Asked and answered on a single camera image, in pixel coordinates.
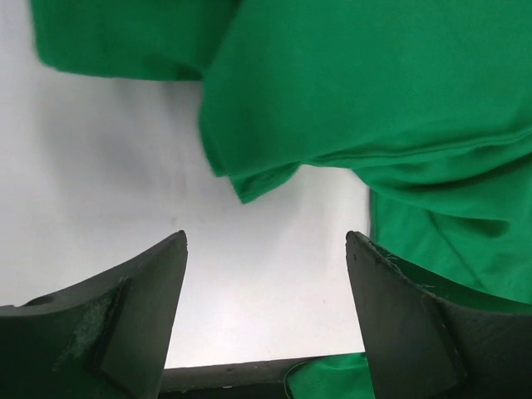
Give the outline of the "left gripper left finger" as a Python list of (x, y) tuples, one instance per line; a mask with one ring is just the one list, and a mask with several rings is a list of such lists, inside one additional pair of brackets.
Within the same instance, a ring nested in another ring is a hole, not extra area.
[(179, 231), (80, 283), (2, 307), (2, 397), (157, 397), (187, 257)]

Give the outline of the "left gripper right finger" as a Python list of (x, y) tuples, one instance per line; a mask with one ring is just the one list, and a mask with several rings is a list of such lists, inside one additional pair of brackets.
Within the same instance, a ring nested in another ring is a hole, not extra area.
[(346, 239), (376, 397), (530, 397), (529, 304), (455, 283), (361, 233)]

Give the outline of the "green t-shirt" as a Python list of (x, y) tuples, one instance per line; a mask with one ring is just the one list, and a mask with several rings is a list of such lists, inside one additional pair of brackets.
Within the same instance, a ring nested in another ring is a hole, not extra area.
[(244, 203), (353, 171), (372, 238), (531, 301), (528, 1), (34, 1), (58, 71), (201, 80), (209, 165)]

